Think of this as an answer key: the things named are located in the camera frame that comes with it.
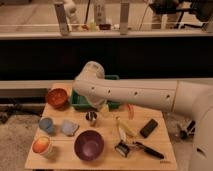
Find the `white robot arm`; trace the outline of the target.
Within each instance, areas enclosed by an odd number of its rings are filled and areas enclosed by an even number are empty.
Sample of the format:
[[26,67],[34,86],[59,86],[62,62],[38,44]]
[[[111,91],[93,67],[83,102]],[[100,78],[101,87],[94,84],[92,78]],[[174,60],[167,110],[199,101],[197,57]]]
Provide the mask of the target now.
[[108,80],[101,64],[87,62],[73,89],[97,109],[106,100],[185,115],[195,121],[188,171],[213,171],[213,85],[179,80]]

